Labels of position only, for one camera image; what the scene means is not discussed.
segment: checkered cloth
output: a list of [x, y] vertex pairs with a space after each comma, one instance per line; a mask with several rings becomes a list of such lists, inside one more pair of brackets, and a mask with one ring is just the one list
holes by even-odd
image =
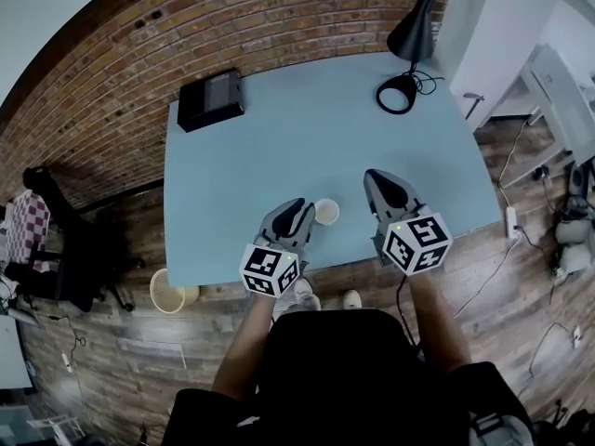
[[[26, 190], [12, 206], [11, 223], [7, 229], [7, 261], [28, 264], [31, 248], [38, 242], [38, 250], [46, 250], [49, 210], [39, 195]], [[47, 261], [35, 261], [35, 270], [49, 271]]]

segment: white cup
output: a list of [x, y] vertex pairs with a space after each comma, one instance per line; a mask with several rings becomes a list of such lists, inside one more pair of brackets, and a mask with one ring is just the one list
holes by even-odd
[[314, 204], [316, 209], [316, 222], [320, 225], [329, 226], [337, 221], [338, 218], [338, 204], [335, 200], [330, 198], [321, 198]]

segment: white shoe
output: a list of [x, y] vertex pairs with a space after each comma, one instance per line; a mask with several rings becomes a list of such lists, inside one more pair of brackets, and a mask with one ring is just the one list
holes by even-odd
[[305, 278], [298, 278], [294, 284], [294, 293], [299, 305], [307, 310], [322, 310], [320, 299], [312, 291], [312, 286]]
[[360, 293], [351, 289], [343, 295], [343, 308], [350, 310], [353, 308], [362, 308], [362, 297]]

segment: forearm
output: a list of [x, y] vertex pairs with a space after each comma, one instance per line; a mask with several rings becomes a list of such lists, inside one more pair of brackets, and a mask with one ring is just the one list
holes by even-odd
[[247, 400], [256, 390], [258, 367], [271, 327], [275, 299], [254, 295], [215, 376], [212, 391]]
[[426, 358], [444, 374], [471, 363], [469, 344], [433, 277], [418, 274], [409, 285]]

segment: brick wall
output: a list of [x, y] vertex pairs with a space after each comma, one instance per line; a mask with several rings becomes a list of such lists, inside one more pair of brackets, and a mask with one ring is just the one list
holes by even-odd
[[[230, 67], [248, 75], [386, 51], [389, 31], [416, 0], [113, 0], [113, 15], [97, 7], [105, 1], [55, 36], [50, 43], [67, 50], [55, 64], [34, 61], [44, 71], [29, 71], [3, 105], [12, 111], [0, 136], [0, 203], [38, 164], [50, 166], [75, 206], [156, 180], [167, 106], [182, 85]], [[436, 32], [445, 2], [432, 14]], [[89, 15], [101, 21], [91, 25]], [[77, 19], [92, 31], [81, 33]]]

